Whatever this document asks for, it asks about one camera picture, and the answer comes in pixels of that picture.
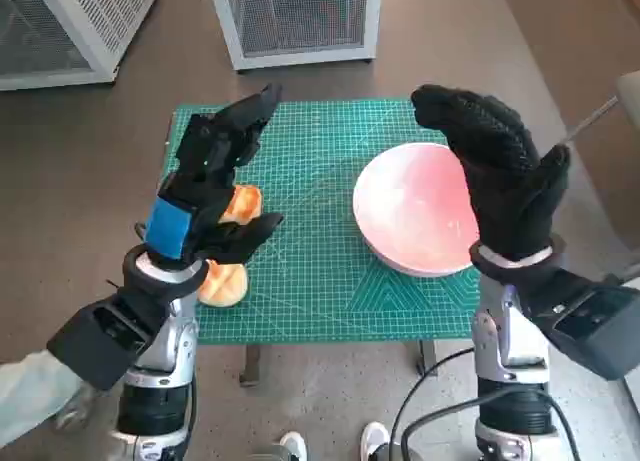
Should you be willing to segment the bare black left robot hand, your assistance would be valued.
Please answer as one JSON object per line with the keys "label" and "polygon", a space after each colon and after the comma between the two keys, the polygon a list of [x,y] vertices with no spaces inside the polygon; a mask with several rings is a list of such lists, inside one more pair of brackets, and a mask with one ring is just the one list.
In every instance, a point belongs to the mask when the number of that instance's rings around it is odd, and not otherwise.
{"label": "bare black left robot hand", "polygon": [[216,113],[196,113],[176,151],[178,167],[162,181],[144,244],[154,264],[182,269],[198,260],[244,264],[282,222],[279,213],[248,223],[221,218],[235,193],[236,170],[254,158],[282,88],[261,91]]}

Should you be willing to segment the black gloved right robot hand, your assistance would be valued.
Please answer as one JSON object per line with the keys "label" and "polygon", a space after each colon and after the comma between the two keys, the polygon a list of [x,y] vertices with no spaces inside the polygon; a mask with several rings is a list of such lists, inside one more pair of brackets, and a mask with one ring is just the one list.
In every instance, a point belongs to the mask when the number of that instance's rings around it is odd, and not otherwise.
{"label": "black gloved right robot hand", "polygon": [[541,156],[519,113],[491,95],[425,84],[411,102],[416,122],[442,132],[462,165],[481,243],[512,262],[549,247],[569,148]]}

